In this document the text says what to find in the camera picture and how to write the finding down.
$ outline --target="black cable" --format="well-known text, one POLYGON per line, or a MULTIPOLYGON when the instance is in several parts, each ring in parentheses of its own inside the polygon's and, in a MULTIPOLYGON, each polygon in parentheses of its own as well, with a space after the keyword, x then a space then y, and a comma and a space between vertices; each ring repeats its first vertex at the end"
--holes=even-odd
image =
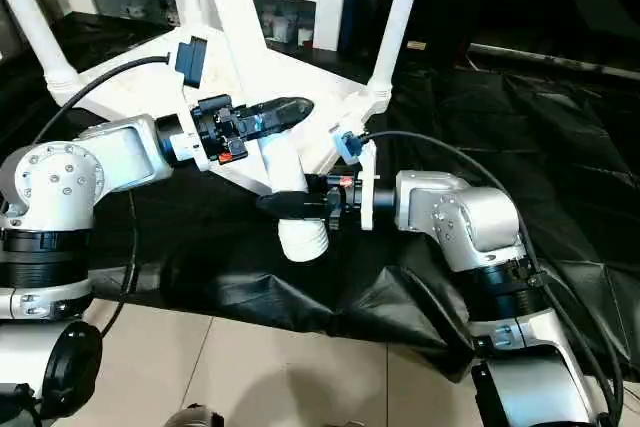
POLYGON ((63 115, 65 115, 70 109, 72 109, 78 102, 80 102, 87 94, 89 94, 96 87, 104 84, 107 80, 111 79, 112 77, 115 77, 118 74, 121 74, 126 70, 131 70, 135 67, 139 67, 140 65, 158 64, 158 63, 168 64, 169 54, 164 56, 156 55, 152 57, 143 57, 141 59, 130 60, 129 62, 125 62, 122 65, 118 65, 117 67, 114 67, 113 69, 105 72, 104 74, 99 75, 98 77, 93 79, 91 82, 89 82, 87 85, 85 85, 83 88, 81 88, 78 92, 73 94, 73 96, 69 100, 67 100, 62 105, 62 107, 60 107, 60 110, 56 112, 55 115, 51 117, 51 119, 49 119, 49 122, 47 122, 45 126, 42 128, 42 130, 40 130, 38 135, 36 135, 31 145, 34 145, 40 142, 42 140, 42 137, 44 137, 44 135, 53 126, 53 124, 55 124, 58 120, 60 120, 60 118, 63 115))
POLYGON ((129 259, 129 265, 124 272, 124 278, 122 279, 122 287, 120 290, 120 299, 118 300, 118 305, 116 309, 113 311, 109 322, 102 329, 101 335, 104 339, 109 331, 114 326, 118 317, 120 316, 120 312, 124 308, 125 301, 127 298, 135 292, 136 286, 138 284, 138 275, 139 275, 139 264, 137 262, 138 255, 138 244, 140 239, 140 228, 138 226, 138 214, 136 212, 136 203, 133 197, 133 192, 129 191, 129 210, 131 212, 131 221, 132 221, 132 232, 133 232, 133 245, 131 247, 131 258, 129 259))
POLYGON ((562 269, 560 269, 553 258, 547 252, 545 252, 540 247, 540 245, 537 245, 536 247, 540 252, 542 252, 542 255, 547 259, 547 262, 549 262, 549 265, 551 265, 562 277, 564 283, 559 283, 559 285, 563 289, 565 289, 570 296, 573 296, 578 304, 587 312, 594 328, 598 332, 598 336, 602 339, 602 343, 604 344, 606 349, 607 357, 609 358, 609 362, 611 363, 611 367, 613 369, 613 397, 616 399, 616 418, 621 418, 622 409, 624 407, 624 393, 622 392, 624 390, 624 379, 622 377, 622 369, 620 368, 620 363, 618 362, 618 356, 616 355, 613 343, 611 342, 611 339, 607 335, 602 322, 600 322, 600 320, 598 319, 598 316, 594 312, 593 308, 580 294, 576 286, 571 282, 571 279, 564 275, 562 269))
MULTIPOLYGON (((417 132, 407 132, 404 130, 386 130, 382 132, 365 134, 360 136, 359 139, 361 142, 365 143, 365 142, 368 142, 369 140, 372 140, 378 137, 386 137, 386 136, 400 136, 400 137, 410 137, 414 139, 419 139, 419 140, 428 142, 430 144, 437 145, 438 147, 441 147, 442 149, 447 150, 448 152, 451 152, 455 156, 473 165, 495 187, 497 187, 499 190, 501 190, 505 195, 507 195, 511 199, 511 195, 509 194, 509 191, 505 188, 505 186, 502 185, 502 183, 489 170, 487 170, 480 162, 469 157, 467 154, 457 149, 456 147, 453 147, 452 145, 449 145, 446 142, 438 140, 434 137, 429 137, 428 135, 420 134, 417 132)), ((536 256, 535 247, 531 240, 531 236, 529 235, 529 229, 527 228, 524 222, 524 219, 522 218, 522 214, 518 210, 515 202, 513 205, 516 207, 516 211, 518 213, 518 219, 520 223, 520 233, 522 234, 522 237, 523 237, 523 244, 524 244, 525 251, 529 256, 529 260, 531 262, 531 265, 533 266, 534 271, 536 273, 542 273, 543 271, 538 262, 538 257, 536 256)), ((602 371, 602 368, 600 367, 600 364, 598 363, 595 355, 587 345, 587 342, 584 339, 584 336, 582 335, 578 327, 573 323, 573 321, 571 320, 571 317, 562 307, 562 305, 560 304, 556 296, 553 294, 553 292, 549 288, 549 286, 546 284, 543 285, 542 290, 545 293, 547 299, 549 300, 549 303, 551 304, 551 306, 558 313, 559 317, 562 319, 564 324, 567 326, 567 328, 573 335, 575 341, 578 343, 580 349, 583 351, 584 356, 587 359, 587 362, 589 363, 589 365, 591 366, 591 369, 593 370, 593 373, 594 373, 594 376, 596 377, 598 385, 602 390, 602 394, 604 395, 605 401, 607 403, 607 410, 609 411, 610 421, 613 423, 614 426, 618 425, 618 423, 620 422, 620 415, 618 415, 617 405, 620 402, 620 400, 614 398, 613 392, 611 391, 611 386, 609 385, 607 377, 604 375, 604 372, 602 371)), ((622 399, 622 402, 624 402, 623 395, 624 394, 622 393, 622 395, 620 396, 622 399)))

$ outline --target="white floor tile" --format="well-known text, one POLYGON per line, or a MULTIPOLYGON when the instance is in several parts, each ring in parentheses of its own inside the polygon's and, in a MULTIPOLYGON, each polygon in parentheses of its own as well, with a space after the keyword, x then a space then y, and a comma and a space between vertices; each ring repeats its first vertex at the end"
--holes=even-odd
POLYGON ((471 377, 453 384, 408 349, 389 347, 389 427, 482 427, 471 377))
POLYGON ((216 318, 185 405, 228 427, 386 425, 386 347, 216 318))
MULTIPOLYGON (((625 386, 640 395, 640 384, 625 382, 625 386)), ((620 425, 622 427, 640 427, 640 401, 628 392, 624 394, 624 410, 622 411, 620 425)))
MULTIPOLYGON (((101 327, 115 303, 85 315, 101 327)), ((126 305, 104 343, 96 392, 60 427, 161 427, 181 405, 211 317, 126 305)))

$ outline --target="white stand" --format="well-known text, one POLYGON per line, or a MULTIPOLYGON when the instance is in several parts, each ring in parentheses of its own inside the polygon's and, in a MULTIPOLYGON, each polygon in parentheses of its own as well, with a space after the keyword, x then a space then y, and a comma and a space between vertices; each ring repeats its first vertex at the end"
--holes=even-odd
MULTIPOLYGON (((55 86, 75 85, 78 77, 66 62, 35 0, 8 0, 40 60, 50 91, 58 103, 66 97, 55 86)), ((207 40, 200 89, 185 89, 187 102, 227 93, 234 105, 253 104, 281 96, 312 100, 313 113, 289 132, 249 142, 249 157, 212 170, 263 195, 271 191, 306 190, 304 173, 327 173, 338 159, 330 130, 359 134, 391 99, 391 76, 413 0, 394 0, 374 74, 364 86, 266 48, 252 0, 215 0, 224 32, 202 24, 198 0, 183 0, 181 27, 108 60, 82 74, 89 81, 123 62, 149 55, 174 55, 179 42, 191 36, 207 40)), ((184 106, 182 75, 166 66, 147 65, 115 78, 93 91, 79 106, 109 120, 148 113, 160 117, 184 106)), ((285 254, 294 261, 317 257, 327 247, 324 226, 315 222, 281 222, 285 254)))

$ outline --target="black plastic sheet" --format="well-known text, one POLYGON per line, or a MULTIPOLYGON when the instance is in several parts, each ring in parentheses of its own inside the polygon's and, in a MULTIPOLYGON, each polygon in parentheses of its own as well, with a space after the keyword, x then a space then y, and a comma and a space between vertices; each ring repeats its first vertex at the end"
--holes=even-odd
MULTIPOLYGON (((95 51, 100 45, 104 57, 113 55, 114 46, 131 44, 131 24, 109 20, 99 26, 85 17, 64 22, 63 46, 82 68, 102 60, 95 51), (93 35, 107 38, 103 44, 91 42, 93 35), (83 57, 86 42, 95 54, 90 60, 83 57)), ((40 72, 32 64, 17 69, 11 81, 6 81, 12 75, 9 63, 0 67, 5 79, 0 99, 11 99, 0 104, 4 155, 30 141, 55 111, 42 86, 34 93, 40 72), (31 83, 21 81, 23 76, 31 83)), ((541 251, 606 324, 627 377, 636 378, 640 102, 635 94, 594 89, 481 72, 434 73, 405 63, 388 112, 369 127, 434 135, 494 172, 517 201, 541 251)), ((97 120, 74 112, 52 135, 68 138, 97 120)), ((377 144, 378 171, 389 186, 400 169, 444 170, 485 183, 430 146, 397 138, 377 144)), ((409 345, 450 378, 465 373, 472 358, 466 309, 439 249, 426 236, 399 233, 385 221, 373 232, 346 226, 331 235, 322 258, 293 264, 281 253, 276 222, 255 209, 255 196, 212 174, 182 170, 138 189, 136 199, 139 259, 143 271, 157 277, 156 283, 141 285, 136 301, 409 345)), ((129 248, 126 196, 115 194, 96 209, 92 267, 122 267, 129 248)), ((99 295, 113 295, 106 279, 97 284, 99 295)), ((584 312, 558 293, 602 353, 584 312)))

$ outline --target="robotic arm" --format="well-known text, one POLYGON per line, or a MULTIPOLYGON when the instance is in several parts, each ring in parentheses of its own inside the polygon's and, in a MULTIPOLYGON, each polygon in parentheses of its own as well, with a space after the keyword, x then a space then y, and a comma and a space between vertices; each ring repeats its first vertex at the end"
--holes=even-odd
POLYGON ((91 397, 100 332, 80 319, 91 303, 87 272, 93 207, 171 176, 193 159, 246 157, 245 141, 304 120, 313 103, 279 98, 232 107, 221 95, 191 111, 91 127, 72 141, 24 147, 0 167, 0 424, 38 406, 43 419, 73 414, 91 397))
POLYGON ((324 218, 333 230, 345 213, 359 215, 361 227, 370 230, 372 214, 393 212, 399 230, 435 240, 454 272, 469 311, 478 358, 471 374, 484 424, 604 425, 556 312, 542 295, 546 278, 527 257, 510 197, 444 172, 401 171, 393 191, 378 189, 375 146, 362 147, 350 134, 337 144, 346 163, 361 161, 357 176, 318 178, 309 195, 273 194, 258 206, 280 218, 324 218))

